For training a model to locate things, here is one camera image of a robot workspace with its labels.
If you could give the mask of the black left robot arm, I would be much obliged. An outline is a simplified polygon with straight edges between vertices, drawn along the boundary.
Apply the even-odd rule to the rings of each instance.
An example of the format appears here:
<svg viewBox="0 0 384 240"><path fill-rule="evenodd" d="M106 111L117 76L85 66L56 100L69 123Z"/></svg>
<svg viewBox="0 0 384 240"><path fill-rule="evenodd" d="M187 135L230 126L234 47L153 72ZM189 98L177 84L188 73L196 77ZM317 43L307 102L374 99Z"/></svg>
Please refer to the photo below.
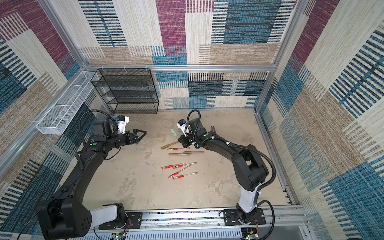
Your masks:
<svg viewBox="0 0 384 240"><path fill-rule="evenodd" d="M109 152L138 144L147 134L138 129L127 131L129 117L106 116L107 120L94 124L90 139L82 140L83 148L75 155L77 164L63 185L49 200L37 204L36 215L46 240L84 237L103 224L115 229L128 224L122 204L109 204L92 211L83 205L86 190L99 166L109 160Z"/></svg>

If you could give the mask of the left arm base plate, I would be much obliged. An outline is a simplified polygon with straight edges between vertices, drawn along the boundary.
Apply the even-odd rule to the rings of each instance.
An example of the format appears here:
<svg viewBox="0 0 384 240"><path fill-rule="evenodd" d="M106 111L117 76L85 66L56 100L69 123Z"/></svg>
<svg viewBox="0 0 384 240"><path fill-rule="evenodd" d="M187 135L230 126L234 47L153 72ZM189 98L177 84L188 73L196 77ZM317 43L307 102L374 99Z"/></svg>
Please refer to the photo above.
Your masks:
<svg viewBox="0 0 384 240"><path fill-rule="evenodd" d="M143 213L142 212L128 212L120 218L116 218L111 222L104 223L97 227L98 230L127 230L139 229L141 227Z"/></svg>

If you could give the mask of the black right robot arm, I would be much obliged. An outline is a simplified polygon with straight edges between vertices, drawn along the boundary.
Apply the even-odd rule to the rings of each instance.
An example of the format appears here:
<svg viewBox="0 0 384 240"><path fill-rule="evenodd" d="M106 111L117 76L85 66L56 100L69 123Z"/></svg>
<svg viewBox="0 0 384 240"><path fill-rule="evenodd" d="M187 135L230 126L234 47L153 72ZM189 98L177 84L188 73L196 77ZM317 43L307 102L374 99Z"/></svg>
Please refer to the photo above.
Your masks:
<svg viewBox="0 0 384 240"><path fill-rule="evenodd" d="M253 145L242 146L220 137L213 126L208 132L201 122L199 110L190 111L186 119L178 121L177 126L182 131L178 141L183 147L193 145L196 149L204 148L231 161L242 187L237 203L239 223L250 224L255 219L258 206L263 204L263 201L257 202L261 190L272 184L277 176L272 160Z"/></svg>

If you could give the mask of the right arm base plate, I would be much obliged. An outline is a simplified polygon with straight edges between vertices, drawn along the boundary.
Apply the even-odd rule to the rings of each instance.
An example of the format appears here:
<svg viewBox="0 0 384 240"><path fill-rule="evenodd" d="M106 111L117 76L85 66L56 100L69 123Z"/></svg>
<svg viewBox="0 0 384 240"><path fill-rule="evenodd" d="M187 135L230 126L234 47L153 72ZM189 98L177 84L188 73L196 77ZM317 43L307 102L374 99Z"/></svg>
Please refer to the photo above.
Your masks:
<svg viewBox="0 0 384 240"><path fill-rule="evenodd" d="M261 208L255 208L250 213L241 209L224 209L225 226L265 225L266 218Z"/></svg>

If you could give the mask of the light green marker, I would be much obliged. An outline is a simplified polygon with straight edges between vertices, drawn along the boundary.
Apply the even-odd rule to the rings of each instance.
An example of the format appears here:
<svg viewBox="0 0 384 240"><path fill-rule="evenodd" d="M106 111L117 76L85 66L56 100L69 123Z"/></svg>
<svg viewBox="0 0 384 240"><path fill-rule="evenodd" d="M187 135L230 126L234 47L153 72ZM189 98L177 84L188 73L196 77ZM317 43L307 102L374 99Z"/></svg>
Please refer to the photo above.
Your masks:
<svg viewBox="0 0 384 240"><path fill-rule="evenodd" d="M171 129L171 133L173 134L173 136L175 137L175 138L179 138L179 135L176 133L176 131L174 130L174 129Z"/></svg>

